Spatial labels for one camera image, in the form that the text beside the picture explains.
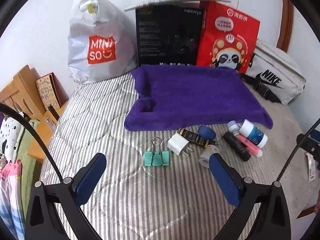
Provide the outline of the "striped grey bed quilt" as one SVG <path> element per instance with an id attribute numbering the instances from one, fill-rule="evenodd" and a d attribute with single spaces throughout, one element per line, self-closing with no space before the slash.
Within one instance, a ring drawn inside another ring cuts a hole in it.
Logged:
<path id="1" fill-rule="evenodd" d="M 48 147 L 63 177 L 72 177 L 97 153 L 106 169 L 82 210 L 102 239 L 213 239 L 233 207 L 210 171 L 200 165 L 202 151 L 170 156 L 167 167 L 146 167 L 143 153 L 153 137 L 168 141 L 173 131 L 130 132 L 124 121 L 138 95 L 131 74 L 79 85 L 60 116 Z M 280 179 L 290 218 L 296 219 L 319 189 L 309 181 L 308 162 L 296 146 L 301 128 L 290 108 L 256 95 L 273 120 L 263 129 L 268 142 L 261 158 L 242 161 L 225 142 L 226 125 L 214 125 L 221 157 L 256 183 Z"/>

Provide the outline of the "white tape roll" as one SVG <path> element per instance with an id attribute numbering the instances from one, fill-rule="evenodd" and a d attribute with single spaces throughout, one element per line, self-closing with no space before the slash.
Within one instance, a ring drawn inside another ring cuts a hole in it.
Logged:
<path id="1" fill-rule="evenodd" d="M 209 168 L 210 156 L 218 152 L 219 149 L 215 145 L 208 145 L 204 148 L 202 154 L 199 156 L 198 162 L 200 165 Z"/>

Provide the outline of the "black headset box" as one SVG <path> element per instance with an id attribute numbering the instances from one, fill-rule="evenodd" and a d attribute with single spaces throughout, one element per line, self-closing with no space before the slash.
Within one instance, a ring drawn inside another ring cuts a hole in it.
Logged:
<path id="1" fill-rule="evenodd" d="M 203 10 L 153 5 L 135 10 L 138 64 L 195 65 Z"/>

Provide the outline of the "black gold tube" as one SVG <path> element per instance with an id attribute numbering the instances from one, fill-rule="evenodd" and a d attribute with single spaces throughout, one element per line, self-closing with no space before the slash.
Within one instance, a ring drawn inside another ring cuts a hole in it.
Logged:
<path id="1" fill-rule="evenodd" d="M 201 148 L 206 148 L 209 145 L 216 145 L 216 142 L 214 140 L 205 139 L 201 135 L 186 130 L 185 128 L 178 129 L 176 133 L 184 137 L 184 139 L 187 139 L 192 144 L 200 146 Z"/>

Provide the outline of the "blue oval object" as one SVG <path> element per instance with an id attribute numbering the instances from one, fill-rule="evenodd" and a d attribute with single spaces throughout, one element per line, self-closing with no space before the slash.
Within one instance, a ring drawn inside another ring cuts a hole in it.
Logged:
<path id="1" fill-rule="evenodd" d="M 198 134 L 206 140 L 215 140 L 216 138 L 216 133 L 207 126 L 200 126 Z"/>

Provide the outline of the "black marker pen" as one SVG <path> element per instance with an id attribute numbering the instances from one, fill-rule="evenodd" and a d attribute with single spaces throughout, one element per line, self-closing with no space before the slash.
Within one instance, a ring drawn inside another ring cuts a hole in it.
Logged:
<path id="1" fill-rule="evenodd" d="M 236 137 L 231 132 L 226 132 L 223 135 L 223 139 L 227 141 L 227 143 L 233 150 L 235 150 L 235 152 L 243 161 L 248 161 L 251 158 L 248 150 L 246 150 L 242 143 L 238 139 L 236 139 Z"/>

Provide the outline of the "white blue bottle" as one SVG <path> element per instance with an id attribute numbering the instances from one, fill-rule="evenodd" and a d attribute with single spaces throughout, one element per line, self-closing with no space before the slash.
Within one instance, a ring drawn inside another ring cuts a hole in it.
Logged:
<path id="1" fill-rule="evenodd" d="M 268 136 L 247 119 L 242 123 L 239 133 L 258 148 L 263 148 L 268 141 Z"/>

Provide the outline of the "wooden bedside furniture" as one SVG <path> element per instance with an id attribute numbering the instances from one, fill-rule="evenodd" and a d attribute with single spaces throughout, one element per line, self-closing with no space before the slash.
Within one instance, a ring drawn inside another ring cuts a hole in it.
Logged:
<path id="1" fill-rule="evenodd" d="M 11 82 L 1 89 L 1 102 L 16 111 L 21 109 L 30 118 L 38 120 L 40 124 L 37 127 L 37 133 L 44 144 L 49 146 L 53 131 L 46 122 L 46 117 L 50 117 L 54 123 L 57 123 L 67 103 L 57 109 L 55 114 L 47 111 L 36 88 L 36 79 L 36 70 L 29 68 L 28 65 L 24 66 L 13 76 Z"/>

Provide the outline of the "wooden door frame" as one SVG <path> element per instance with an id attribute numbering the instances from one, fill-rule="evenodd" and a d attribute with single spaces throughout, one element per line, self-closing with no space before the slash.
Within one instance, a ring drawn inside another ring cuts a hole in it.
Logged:
<path id="1" fill-rule="evenodd" d="M 280 32 L 277 41 L 277 48 L 287 52 L 291 40 L 294 6 L 290 0 L 282 0 L 283 8 L 281 15 Z"/>

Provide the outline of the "colourful hanging clothes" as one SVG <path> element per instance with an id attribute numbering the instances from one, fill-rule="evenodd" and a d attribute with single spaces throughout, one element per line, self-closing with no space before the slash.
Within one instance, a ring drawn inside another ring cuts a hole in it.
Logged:
<path id="1" fill-rule="evenodd" d="M 19 122 L 5 117 L 1 124 L 1 219 L 14 239 L 24 239 L 25 217 L 36 170 L 27 152 L 32 136 Z"/>

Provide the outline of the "white charger plug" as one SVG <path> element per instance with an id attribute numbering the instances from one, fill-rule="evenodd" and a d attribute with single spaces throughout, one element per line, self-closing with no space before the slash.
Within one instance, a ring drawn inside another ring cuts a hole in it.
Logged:
<path id="1" fill-rule="evenodd" d="M 189 141 L 180 134 L 175 133 L 167 142 L 167 147 L 177 156 L 184 154 L 187 157 L 193 153 L 189 146 Z"/>

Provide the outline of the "pink highlighter pen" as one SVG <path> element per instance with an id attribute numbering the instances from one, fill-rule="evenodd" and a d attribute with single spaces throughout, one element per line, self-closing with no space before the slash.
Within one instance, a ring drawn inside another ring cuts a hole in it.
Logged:
<path id="1" fill-rule="evenodd" d="M 254 155 L 257 158 L 260 158 L 263 156 L 262 150 L 258 146 L 250 142 L 247 138 L 239 134 L 236 136 L 236 139 L 238 139 L 242 144 L 244 144 L 246 150 L 248 150 L 248 152 L 251 155 Z"/>

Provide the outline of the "green binder clip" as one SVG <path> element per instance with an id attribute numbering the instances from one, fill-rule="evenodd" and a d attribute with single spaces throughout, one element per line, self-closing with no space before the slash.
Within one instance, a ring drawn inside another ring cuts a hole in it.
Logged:
<path id="1" fill-rule="evenodd" d="M 163 139 L 159 137 L 151 139 L 151 148 L 143 154 L 144 166 L 161 167 L 170 165 L 170 153 L 161 150 L 162 145 Z"/>

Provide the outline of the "small white cap bottle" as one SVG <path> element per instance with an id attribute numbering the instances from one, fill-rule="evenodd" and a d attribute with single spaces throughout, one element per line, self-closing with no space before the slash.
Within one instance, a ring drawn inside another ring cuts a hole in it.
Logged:
<path id="1" fill-rule="evenodd" d="M 239 131 L 240 127 L 238 125 L 238 123 L 234 120 L 230 121 L 228 124 L 227 124 L 227 127 L 228 127 L 228 130 L 231 132 L 231 133 L 236 133 Z"/>

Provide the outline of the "red panda paper bag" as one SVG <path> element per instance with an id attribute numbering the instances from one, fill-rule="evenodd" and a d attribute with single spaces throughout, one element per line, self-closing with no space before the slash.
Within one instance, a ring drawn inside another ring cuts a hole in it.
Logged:
<path id="1" fill-rule="evenodd" d="M 253 56 L 260 21 L 216 1 L 203 2 L 197 66 L 228 67 L 244 74 Z"/>

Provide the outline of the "white Nike waist bag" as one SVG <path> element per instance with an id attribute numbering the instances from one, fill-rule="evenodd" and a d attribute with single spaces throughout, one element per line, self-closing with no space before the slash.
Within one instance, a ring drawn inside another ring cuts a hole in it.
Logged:
<path id="1" fill-rule="evenodd" d="M 241 78 L 264 99 L 287 105 L 302 94 L 306 79 L 283 50 L 258 40 L 249 67 Z"/>

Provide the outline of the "white Miniso plastic bag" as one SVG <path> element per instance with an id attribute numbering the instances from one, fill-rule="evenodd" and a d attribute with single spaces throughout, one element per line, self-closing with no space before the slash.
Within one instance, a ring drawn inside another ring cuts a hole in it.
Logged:
<path id="1" fill-rule="evenodd" d="M 76 83 L 100 82 L 136 68 L 136 49 L 122 15 L 109 0 L 73 0 L 68 67 Z"/>

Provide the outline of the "purple fleece towel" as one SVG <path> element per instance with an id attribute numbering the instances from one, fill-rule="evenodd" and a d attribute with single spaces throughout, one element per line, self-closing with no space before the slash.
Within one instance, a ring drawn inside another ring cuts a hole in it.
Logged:
<path id="1" fill-rule="evenodd" d="M 124 126 L 166 131 L 249 120 L 273 127 L 264 107 L 230 68 L 142 66 L 131 73 L 138 99 Z"/>

